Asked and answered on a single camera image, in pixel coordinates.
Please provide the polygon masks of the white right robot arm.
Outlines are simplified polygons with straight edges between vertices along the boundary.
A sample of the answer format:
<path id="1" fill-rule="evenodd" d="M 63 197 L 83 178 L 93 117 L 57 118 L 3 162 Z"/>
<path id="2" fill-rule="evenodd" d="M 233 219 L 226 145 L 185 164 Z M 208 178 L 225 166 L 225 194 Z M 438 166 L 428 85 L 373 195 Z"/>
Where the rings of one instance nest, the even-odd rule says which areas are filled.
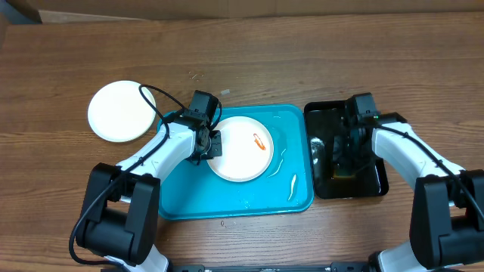
<path id="1" fill-rule="evenodd" d="M 448 161 L 398 113 L 361 114 L 334 133 L 336 173 L 388 162 L 414 191 L 409 240 L 374 253 L 368 271 L 454 271 L 483 260 L 483 171 Z"/>

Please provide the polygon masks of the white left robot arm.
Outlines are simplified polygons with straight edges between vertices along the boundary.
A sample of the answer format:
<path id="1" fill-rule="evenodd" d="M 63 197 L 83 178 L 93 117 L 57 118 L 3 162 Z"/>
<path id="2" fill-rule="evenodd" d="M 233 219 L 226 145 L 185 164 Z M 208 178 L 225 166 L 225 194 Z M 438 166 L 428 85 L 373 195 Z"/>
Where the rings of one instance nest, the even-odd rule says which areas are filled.
<path id="1" fill-rule="evenodd" d="M 184 160 L 221 155 L 221 115 L 221 105 L 170 113 L 137 153 L 117 165 L 97 164 L 70 234 L 70 257 L 116 271 L 167 271 L 169 260 L 154 244 L 161 184 Z"/>

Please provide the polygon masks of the white plate with sauce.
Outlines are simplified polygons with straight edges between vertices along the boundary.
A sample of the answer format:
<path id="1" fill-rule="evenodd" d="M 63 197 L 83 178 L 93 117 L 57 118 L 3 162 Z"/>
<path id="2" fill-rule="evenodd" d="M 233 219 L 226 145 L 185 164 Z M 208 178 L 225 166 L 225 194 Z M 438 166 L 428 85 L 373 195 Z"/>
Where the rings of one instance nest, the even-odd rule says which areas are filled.
<path id="1" fill-rule="evenodd" d="M 88 123 L 100 138 L 127 142 L 141 137 L 153 124 L 154 96 L 138 82 L 121 80 L 101 88 L 88 105 Z"/>

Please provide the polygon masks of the green yellow sponge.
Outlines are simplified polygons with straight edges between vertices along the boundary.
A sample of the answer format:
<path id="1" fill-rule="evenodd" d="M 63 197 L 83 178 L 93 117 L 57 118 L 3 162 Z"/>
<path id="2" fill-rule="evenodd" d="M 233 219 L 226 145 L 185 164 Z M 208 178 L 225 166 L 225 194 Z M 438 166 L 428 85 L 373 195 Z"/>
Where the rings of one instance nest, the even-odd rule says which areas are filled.
<path id="1" fill-rule="evenodd" d="M 356 174 L 351 172 L 334 171 L 332 178 L 334 179 L 353 179 L 356 178 Z"/>

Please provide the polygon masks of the pink rimmed white plate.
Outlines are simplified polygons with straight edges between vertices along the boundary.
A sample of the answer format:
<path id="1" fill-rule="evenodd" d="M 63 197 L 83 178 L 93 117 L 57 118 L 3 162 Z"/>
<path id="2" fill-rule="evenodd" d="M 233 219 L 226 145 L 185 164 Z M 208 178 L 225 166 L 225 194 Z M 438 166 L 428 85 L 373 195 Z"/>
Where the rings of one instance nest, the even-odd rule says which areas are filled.
<path id="1" fill-rule="evenodd" d="M 222 120 L 216 130 L 221 133 L 222 155 L 208 160 L 220 178 L 246 182 L 259 177 L 271 164 L 274 143 L 268 129 L 246 116 Z"/>

